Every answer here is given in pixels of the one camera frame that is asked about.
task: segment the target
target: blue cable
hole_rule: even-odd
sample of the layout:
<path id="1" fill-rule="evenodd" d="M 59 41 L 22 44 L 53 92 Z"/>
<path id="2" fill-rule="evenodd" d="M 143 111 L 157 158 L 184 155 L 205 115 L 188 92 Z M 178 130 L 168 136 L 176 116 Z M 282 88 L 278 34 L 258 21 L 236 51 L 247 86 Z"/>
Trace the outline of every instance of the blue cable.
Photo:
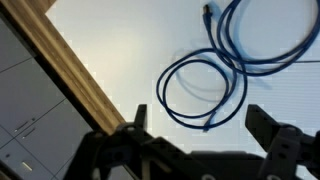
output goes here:
<path id="1" fill-rule="evenodd" d="M 320 0 L 316 0 L 317 5 L 318 5 L 318 10 L 319 10 L 316 23 L 315 23 L 314 27 L 312 28 L 310 34 L 298 46 L 293 48 L 291 51 L 289 51 L 283 55 L 274 57 L 274 58 L 244 59 L 242 57 L 242 55 L 240 54 L 240 52 L 238 51 L 238 49 L 236 48 L 236 46 L 234 45 L 234 43 L 231 39 L 231 36 L 230 36 L 230 22 L 232 20 L 234 11 L 237 8 L 237 6 L 239 5 L 240 1 L 241 0 L 233 0 L 228 5 L 228 7 L 224 10 L 224 12 L 222 13 L 222 15 L 219 19 L 218 26 L 217 26 L 217 42 L 218 42 L 219 48 L 217 47 L 217 45 L 213 39 L 213 36 L 212 36 L 212 31 L 211 31 L 212 13 L 210 11 L 209 6 L 206 5 L 204 7 L 203 21 L 204 21 L 205 28 L 208 33 L 208 38 L 209 38 L 209 41 L 210 41 L 212 48 L 199 49 L 199 50 L 196 50 L 196 51 L 186 55 L 185 57 L 179 59 L 178 61 L 171 64 L 168 68 L 166 68 L 161 73 L 161 75 L 157 81 L 156 94 L 157 94 L 157 98 L 158 98 L 159 102 L 164 107 L 164 109 L 166 110 L 168 115 L 175 122 L 177 122 L 178 124 L 180 124 L 184 127 L 208 131 L 211 128 L 221 126 L 224 123 L 230 121 L 237 114 L 237 112 L 240 110 L 240 108 L 242 107 L 242 105 L 245 101 L 245 98 L 247 96 L 248 76 L 252 76 L 252 77 L 267 76 L 267 75 L 277 73 L 277 72 L 287 68 L 292 63 L 296 62 L 309 49 L 309 47 L 312 45 L 312 43 L 314 42 L 314 40 L 316 39 L 316 37 L 319 33 L 319 30 L 320 30 L 320 12 L 319 12 L 320 11 Z M 224 30 L 225 35 L 226 35 L 226 40 L 227 40 L 226 45 L 228 45 L 230 47 L 232 52 L 228 51 L 225 47 L 225 44 L 223 44 L 223 42 L 222 42 L 221 35 L 223 32 L 222 25 L 224 22 L 226 22 L 226 26 L 225 26 L 225 30 Z M 215 53 L 219 57 L 219 59 L 232 70 L 232 80 L 227 78 L 227 76 L 222 68 L 220 68 L 219 66 L 217 66 L 215 63 L 213 63 L 211 61 L 207 61 L 207 60 L 203 60 L 203 59 L 188 60 L 189 58 L 196 56 L 196 55 L 199 55 L 199 54 L 202 54 L 202 53 Z M 271 64 L 271 63 L 277 63 L 277 62 L 281 62 L 287 58 L 290 58 L 290 60 L 287 60 L 282 65 L 280 65 L 274 69 L 270 69 L 268 71 L 265 71 L 265 72 L 258 72 L 258 73 L 249 72 L 246 68 L 247 65 L 252 66 L 252 65 L 265 65 L 265 64 Z M 178 113 L 178 112 L 172 110 L 168 106 L 168 104 L 167 104 L 167 86 L 168 86 L 168 83 L 169 83 L 171 77 L 180 68 L 182 68 L 183 66 L 186 66 L 188 64 L 193 64 L 193 63 L 206 64 L 206 65 L 216 69 L 220 73 L 220 75 L 222 76 L 222 78 L 225 82 L 226 88 L 225 88 L 225 92 L 224 92 L 224 95 L 223 95 L 221 101 L 214 108 L 212 108 L 210 111 L 208 111 L 206 113 L 190 116 L 190 115 Z M 215 116 L 216 112 L 218 111 L 218 109 L 221 108 L 228 101 L 228 99 L 231 97 L 231 95 L 233 94 L 237 83 L 239 83 L 239 80 L 238 80 L 239 74 L 242 76 L 244 83 L 243 83 L 243 92 L 242 92 L 241 99 L 240 99 L 238 105 L 236 106 L 234 111 L 228 117 L 226 117 L 225 119 L 223 119 L 219 122 L 212 123 L 211 120 L 214 119 L 214 116 Z M 162 90 L 162 93 L 160 93 L 160 84 L 163 81 L 163 79 L 164 79 L 163 90 Z M 187 118 L 187 119 L 199 119 L 199 118 L 204 118 L 207 116 L 209 116 L 209 119 L 203 126 L 196 126 L 196 125 L 187 124 L 187 123 L 178 119 L 178 117 Z"/>

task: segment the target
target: white table surface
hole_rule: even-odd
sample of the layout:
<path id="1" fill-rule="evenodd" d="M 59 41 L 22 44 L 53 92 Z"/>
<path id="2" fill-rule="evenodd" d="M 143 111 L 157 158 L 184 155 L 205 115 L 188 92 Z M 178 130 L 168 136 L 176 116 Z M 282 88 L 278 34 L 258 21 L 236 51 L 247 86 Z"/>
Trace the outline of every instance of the white table surface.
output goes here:
<path id="1" fill-rule="evenodd" d="M 244 127 L 248 104 L 258 104 L 276 120 L 314 135 L 320 129 L 319 37 L 299 60 L 319 62 L 296 63 L 272 76 L 249 78 L 241 111 L 232 121 L 208 133 L 176 124 L 161 107 L 155 94 L 160 73 L 188 52 L 210 47 L 202 22 L 203 5 L 210 3 L 217 19 L 229 2 L 58 0 L 47 16 L 126 121 L 133 121 L 139 104 L 148 104 L 148 132 L 166 137 L 185 152 L 243 150 L 265 155 Z M 307 35 L 316 14 L 315 0 L 243 0 L 234 16 L 235 41 L 248 56 L 273 57 L 290 50 Z M 220 63 L 215 55 L 208 56 Z M 180 75 L 180 80 L 173 78 L 169 83 L 168 102 L 173 109 L 189 114 L 206 112 L 221 98 L 225 87 L 215 70 L 191 65 Z M 182 84 L 205 100 L 190 95 Z M 217 120 L 235 108 L 241 85 Z"/>

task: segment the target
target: wooden board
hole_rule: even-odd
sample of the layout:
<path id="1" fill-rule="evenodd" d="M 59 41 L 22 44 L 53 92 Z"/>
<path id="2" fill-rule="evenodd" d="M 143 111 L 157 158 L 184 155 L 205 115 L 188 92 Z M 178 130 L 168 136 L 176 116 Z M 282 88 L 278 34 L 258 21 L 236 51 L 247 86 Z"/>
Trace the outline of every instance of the wooden board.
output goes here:
<path id="1" fill-rule="evenodd" d="M 0 0 L 0 5 L 10 13 L 98 125 L 111 134 L 125 121 L 46 17 L 45 12 L 54 2 Z"/>

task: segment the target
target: cable connector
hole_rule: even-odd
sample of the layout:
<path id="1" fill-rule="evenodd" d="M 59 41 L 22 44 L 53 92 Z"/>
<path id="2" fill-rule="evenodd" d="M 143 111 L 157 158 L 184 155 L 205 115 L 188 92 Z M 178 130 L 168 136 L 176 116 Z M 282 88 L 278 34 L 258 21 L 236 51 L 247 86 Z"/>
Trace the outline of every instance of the cable connector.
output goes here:
<path id="1" fill-rule="evenodd" d="M 207 4 L 203 7 L 203 22 L 207 28 L 207 30 L 211 29 L 211 17 L 212 17 L 212 12 L 210 9 L 210 6 Z"/>

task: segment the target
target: drawer handle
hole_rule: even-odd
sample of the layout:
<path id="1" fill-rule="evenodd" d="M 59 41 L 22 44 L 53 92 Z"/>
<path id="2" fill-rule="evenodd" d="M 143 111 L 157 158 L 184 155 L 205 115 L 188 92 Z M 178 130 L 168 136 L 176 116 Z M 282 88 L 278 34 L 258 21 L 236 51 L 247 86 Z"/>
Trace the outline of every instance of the drawer handle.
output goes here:
<path id="1" fill-rule="evenodd" d="M 25 139 L 27 136 L 29 136 L 34 130 L 36 130 L 36 128 L 35 127 L 33 127 L 33 129 L 30 131 L 30 132 L 28 132 L 27 134 L 25 134 L 23 137 L 22 137 L 22 139 Z"/>
<path id="2" fill-rule="evenodd" d="M 31 166 L 29 166 L 26 162 L 22 161 L 22 164 L 24 165 L 24 167 L 26 167 L 29 171 L 32 171 L 33 169 L 31 168 Z"/>
<path id="3" fill-rule="evenodd" d="M 23 123 L 21 126 L 19 126 L 17 129 L 14 130 L 14 132 L 19 131 L 21 128 L 23 128 L 23 126 L 25 126 L 29 121 L 26 121 L 25 123 Z"/>

